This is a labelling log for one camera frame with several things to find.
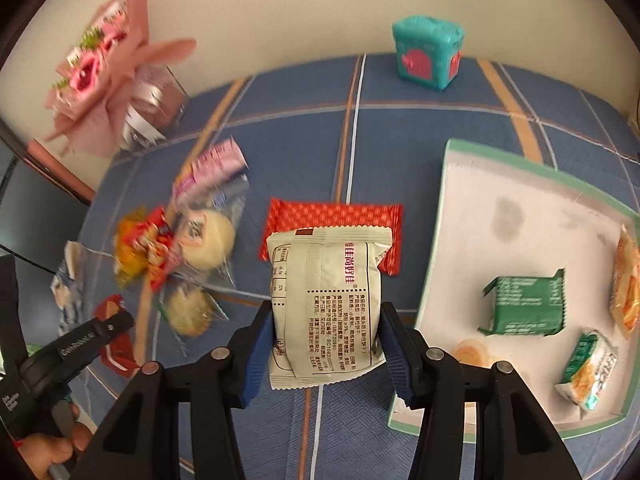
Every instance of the human hand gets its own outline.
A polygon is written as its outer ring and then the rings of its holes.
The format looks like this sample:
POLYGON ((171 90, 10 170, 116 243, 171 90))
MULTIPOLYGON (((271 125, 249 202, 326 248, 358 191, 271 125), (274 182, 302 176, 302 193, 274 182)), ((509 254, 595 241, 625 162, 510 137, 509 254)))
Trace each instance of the human hand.
MULTIPOLYGON (((75 418, 80 416, 80 408, 71 405, 75 418)), ((38 480, 51 480, 49 467, 62 464, 71 458, 74 448, 84 451, 92 434, 84 424, 76 422, 71 430, 71 439, 34 433, 22 441, 18 451, 38 480)))

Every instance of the pink snack wrapper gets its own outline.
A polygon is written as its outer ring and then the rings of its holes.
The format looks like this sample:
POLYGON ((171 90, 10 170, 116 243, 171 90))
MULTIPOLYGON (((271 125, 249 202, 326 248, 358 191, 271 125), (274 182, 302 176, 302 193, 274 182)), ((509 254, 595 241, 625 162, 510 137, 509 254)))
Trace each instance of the pink snack wrapper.
POLYGON ((192 198, 229 180, 246 168, 244 155, 233 138, 214 144, 191 165, 191 171, 174 185, 172 202, 181 209, 192 198))

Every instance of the teal toy box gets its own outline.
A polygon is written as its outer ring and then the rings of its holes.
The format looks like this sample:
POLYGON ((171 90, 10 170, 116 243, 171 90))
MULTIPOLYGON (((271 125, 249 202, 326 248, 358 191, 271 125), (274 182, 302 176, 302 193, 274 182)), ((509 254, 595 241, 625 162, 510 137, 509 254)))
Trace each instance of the teal toy box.
POLYGON ((409 16, 392 30, 400 77, 444 90, 458 73, 462 28, 429 16, 409 16))

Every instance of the white wall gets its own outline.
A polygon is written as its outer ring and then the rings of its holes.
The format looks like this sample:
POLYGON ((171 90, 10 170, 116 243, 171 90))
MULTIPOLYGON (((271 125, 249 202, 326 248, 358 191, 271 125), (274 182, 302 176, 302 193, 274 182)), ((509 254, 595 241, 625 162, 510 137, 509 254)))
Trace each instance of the white wall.
MULTIPOLYGON (((0 72, 0 116, 22 137, 51 128, 42 108, 53 67, 103 0, 48 0, 0 72)), ((153 40, 193 36, 175 73, 191 93, 283 65, 394 48, 390 26, 413 13, 462 24, 464 53, 541 72, 630 109, 640 55, 603 0, 149 0, 153 40)), ((107 163, 63 162, 95 187, 107 163)))

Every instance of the white snack bag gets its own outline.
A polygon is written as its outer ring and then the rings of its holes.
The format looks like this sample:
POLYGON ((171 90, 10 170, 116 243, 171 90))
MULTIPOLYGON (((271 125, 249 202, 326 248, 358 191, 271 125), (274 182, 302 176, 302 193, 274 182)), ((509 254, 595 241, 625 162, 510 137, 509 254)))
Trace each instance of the white snack bag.
POLYGON ((323 227, 267 238, 273 266, 276 344, 271 387, 347 381, 385 362, 376 338, 378 264, 392 245, 388 227, 323 227))

